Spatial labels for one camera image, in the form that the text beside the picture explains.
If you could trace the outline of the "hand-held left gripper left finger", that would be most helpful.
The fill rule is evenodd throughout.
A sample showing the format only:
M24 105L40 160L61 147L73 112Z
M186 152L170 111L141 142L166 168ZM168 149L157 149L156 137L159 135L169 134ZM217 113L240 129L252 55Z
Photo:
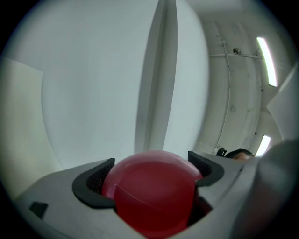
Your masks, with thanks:
M101 195L113 166L110 158L46 175L16 198L16 208L44 239L138 239Z

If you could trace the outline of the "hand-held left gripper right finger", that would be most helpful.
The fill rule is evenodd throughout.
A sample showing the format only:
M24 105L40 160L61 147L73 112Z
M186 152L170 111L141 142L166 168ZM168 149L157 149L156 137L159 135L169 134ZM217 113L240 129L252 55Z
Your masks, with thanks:
M211 210L184 232L186 239L230 239L236 217L253 184L258 159L239 161L188 152L188 161L203 175L197 181L199 200Z

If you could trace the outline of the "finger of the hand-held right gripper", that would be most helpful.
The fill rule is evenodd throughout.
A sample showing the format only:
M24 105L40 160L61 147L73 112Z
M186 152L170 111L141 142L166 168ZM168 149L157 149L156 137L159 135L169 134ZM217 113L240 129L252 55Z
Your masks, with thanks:
M253 185L235 221L236 239L265 238L299 182L299 141L285 141L258 160Z

